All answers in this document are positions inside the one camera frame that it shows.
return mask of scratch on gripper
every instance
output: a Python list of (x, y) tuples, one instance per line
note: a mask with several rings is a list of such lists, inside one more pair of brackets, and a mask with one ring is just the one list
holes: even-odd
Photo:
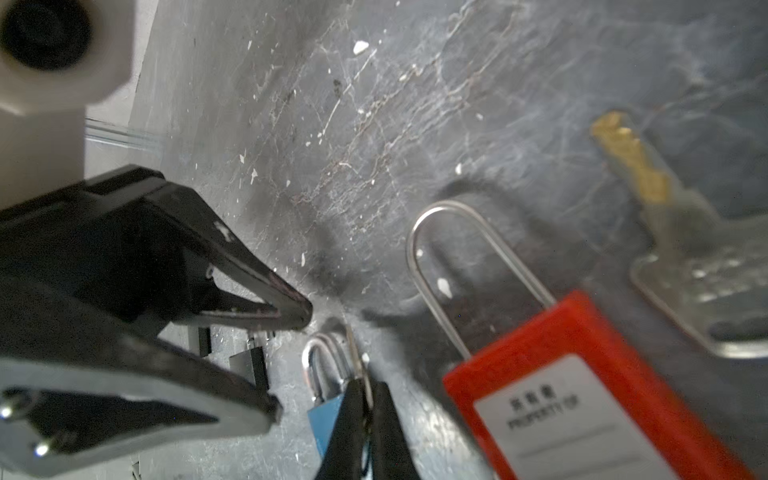
[(371, 61), (371, 58), (373, 58), (373, 55), (376, 55), (377, 51), (378, 51), (378, 49), (376, 49), (376, 48), (373, 49), (373, 51), (371, 52), (371, 55), (369, 55), (368, 58), (366, 59), (366, 63), (362, 64), (362, 67), (360, 68), (360, 70), (355, 74), (355, 76), (352, 78), (352, 81), (344, 89), (344, 92), (342, 93), (341, 97), (339, 97), (339, 100), (337, 100), (336, 104), (333, 105), (333, 110), (331, 110), (331, 115), (328, 117), (328, 121), (326, 122), (326, 126), (323, 128), (323, 132), (321, 134), (321, 137), (325, 136), (326, 130), (328, 130), (328, 125), (330, 125), (331, 119), (333, 119), (333, 114), (336, 113), (336, 109), (339, 107), (339, 104), (341, 104), (341, 99), (344, 98), (344, 95), (352, 87), (352, 85), (355, 83), (355, 81), (359, 78), (359, 76), (362, 73), (362, 71), (366, 69), (366, 67), (368, 66), (368, 63)]

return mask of gray marble surface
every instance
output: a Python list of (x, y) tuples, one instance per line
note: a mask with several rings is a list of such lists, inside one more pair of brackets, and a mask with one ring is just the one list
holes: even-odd
[[(167, 136), (160, 169), (316, 314), (268, 349), (280, 426), (142, 452), (143, 479), (313, 478), (300, 350), (343, 322), (390, 384), (422, 477), (492, 478), (442, 389), (460, 357), (406, 270), (416, 214), (449, 197), (478, 208), (555, 296), (591, 294), (768, 478), (768, 362), (706, 354), (630, 285), (651, 238), (588, 134), (625, 110), (723, 215), (765, 210), (767, 18), (757, 0), (161, 0), (131, 126)], [(470, 349), (538, 311), (463, 222), (431, 222), (422, 249)], [(245, 336), (214, 333), (225, 366)]]

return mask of padlock shackle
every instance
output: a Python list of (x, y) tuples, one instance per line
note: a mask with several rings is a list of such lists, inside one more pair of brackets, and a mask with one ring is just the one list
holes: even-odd
[(438, 212), (458, 214), (475, 225), (475, 227), (480, 230), (480, 233), (482, 233), (485, 240), (491, 244), (493, 250), (502, 258), (502, 260), (504, 260), (504, 263), (507, 264), (515, 276), (523, 282), (523, 285), (525, 285), (528, 291), (536, 297), (536, 300), (538, 300), (545, 309), (553, 307), (557, 303), (557, 300), (555, 300), (552, 293), (528, 269), (515, 252), (512, 251), (512, 248), (504, 241), (502, 236), (498, 234), (496, 229), (476, 210), (455, 200), (441, 200), (430, 205), (419, 215), (418, 220), (413, 224), (411, 231), (408, 233), (408, 240), (406, 242), (408, 270), (411, 273), (413, 282), (416, 284), (416, 288), (419, 289), (429, 310), (432, 311), (432, 315), (435, 316), (456, 349), (462, 354), (464, 359), (467, 360), (472, 357), (472, 354), (469, 352), (469, 349), (464, 344), (464, 340), (462, 340), (461, 336), (458, 334), (458, 330), (453, 326), (453, 323), (451, 323), (451, 320), (448, 318), (448, 314), (445, 313), (440, 302), (437, 300), (437, 297), (429, 287), (429, 284), (422, 273), (422, 269), (419, 267), (419, 262), (416, 259), (416, 240), (419, 236), (419, 229), (428, 217)]
[(341, 348), (337, 341), (330, 335), (325, 333), (314, 333), (310, 339), (306, 342), (304, 350), (301, 352), (301, 366), (304, 374), (304, 382), (309, 386), (312, 391), (312, 400), (316, 404), (318, 402), (325, 402), (323, 396), (323, 388), (320, 385), (320, 380), (317, 375), (317, 368), (313, 362), (315, 350), (319, 349), (326, 354), (329, 363), (333, 364), (333, 368), (336, 370), (336, 374), (339, 378), (339, 387), (342, 387), (344, 383), (352, 379), (352, 370), (349, 369), (349, 364), (346, 362), (346, 357), (341, 352)]

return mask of red padlock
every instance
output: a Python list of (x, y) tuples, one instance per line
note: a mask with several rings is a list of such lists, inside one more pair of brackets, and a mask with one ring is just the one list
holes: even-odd
[[(440, 211), (480, 229), (546, 309), (474, 356), (416, 261), (419, 228)], [(465, 359), (443, 385), (503, 480), (753, 478), (584, 293), (557, 303), (472, 208), (433, 204), (411, 229), (407, 248), (419, 292)]]

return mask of white label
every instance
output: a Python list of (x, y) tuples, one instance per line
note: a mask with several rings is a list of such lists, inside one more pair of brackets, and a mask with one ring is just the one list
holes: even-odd
[(577, 355), (478, 400), (475, 410), (519, 480), (679, 480)]

